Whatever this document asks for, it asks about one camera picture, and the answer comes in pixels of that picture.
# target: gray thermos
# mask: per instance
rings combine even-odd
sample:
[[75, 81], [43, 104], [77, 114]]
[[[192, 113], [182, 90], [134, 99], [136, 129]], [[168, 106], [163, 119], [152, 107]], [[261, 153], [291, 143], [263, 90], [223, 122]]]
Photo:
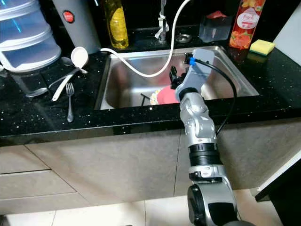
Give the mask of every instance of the gray thermos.
[[75, 47], [89, 54], [99, 51], [100, 42], [87, 0], [52, 0]]

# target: green sponge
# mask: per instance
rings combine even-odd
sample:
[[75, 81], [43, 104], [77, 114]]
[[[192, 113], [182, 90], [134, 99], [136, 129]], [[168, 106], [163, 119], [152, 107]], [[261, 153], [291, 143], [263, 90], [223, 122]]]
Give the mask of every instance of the green sponge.
[[251, 45], [250, 51], [266, 56], [274, 49], [274, 47], [274, 43], [258, 39]]

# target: tile floor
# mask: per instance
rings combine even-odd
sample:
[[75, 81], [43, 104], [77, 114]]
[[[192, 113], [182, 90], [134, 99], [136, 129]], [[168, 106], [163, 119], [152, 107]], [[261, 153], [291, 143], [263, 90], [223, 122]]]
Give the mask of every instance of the tile floor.
[[[282, 226], [271, 202], [257, 203], [249, 190], [236, 190], [242, 219], [257, 226]], [[186, 196], [134, 203], [6, 215], [3, 226], [191, 226]]]

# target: sparkly black countertop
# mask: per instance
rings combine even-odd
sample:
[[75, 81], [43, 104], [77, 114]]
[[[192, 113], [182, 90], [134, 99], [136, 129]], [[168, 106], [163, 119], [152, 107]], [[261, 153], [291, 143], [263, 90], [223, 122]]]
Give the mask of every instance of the sparkly black countertop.
[[[168, 49], [152, 38], [143, 40], [139, 32], [132, 34], [135, 45], [127, 51]], [[278, 49], [267, 57], [249, 54], [223, 45], [227, 55], [259, 92], [259, 96], [239, 97], [229, 123], [274, 120], [301, 116], [301, 66]], [[197, 37], [190, 44], [176, 44], [176, 48], [203, 45]], [[75, 95], [72, 98], [74, 122], [67, 122], [68, 98], [63, 92], [56, 102], [51, 94], [26, 98], [22, 86], [10, 74], [0, 73], [0, 146], [40, 143], [58, 140], [100, 137], [156, 130], [178, 129], [183, 125], [179, 117], [179, 105], [156, 105], [111, 110], [94, 110], [98, 88], [103, 76], [107, 55], [89, 56], [84, 67], [88, 74], [76, 74], [72, 78]], [[41, 70], [47, 83], [55, 81], [71, 67], [59, 62]], [[30, 84], [41, 82], [39, 73], [33, 73]], [[232, 99], [206, 101], [210, 116], [219, 124], [228, 113]]]

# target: sink basin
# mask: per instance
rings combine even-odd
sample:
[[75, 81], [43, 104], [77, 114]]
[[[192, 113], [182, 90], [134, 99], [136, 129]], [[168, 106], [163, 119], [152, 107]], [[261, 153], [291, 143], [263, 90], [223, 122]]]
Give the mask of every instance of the sink basin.
[[[256, 96], [258, 92], [235, 67], [224, 51], [218, 46], [202, 47], [214, 52], [214, 65], [224, 71], [236, 86], [238, 97]], [[149, 99], [156, 90], [170, 85], [169, 72], [175, 66], [178, 75], [186, 72], [189, 65], [183, 63], [184, 53], [191, 53], [195, 48], [175, 49], [169, 66], [154, 78], [144, 78], [131, 71], [114, 55], [110, 56], [104, 73], [98, 98], [98, 109], [112, 109], [150, 105]], [[121, 54], [136, 69], [146, 74], [159, 71], [167, 61], [169, 50], [136, 52]], [[231, 86], [217, 72], [212, 70], [207, 83], [202, 87], [202, 96], [206, 100], [233, 97]]]

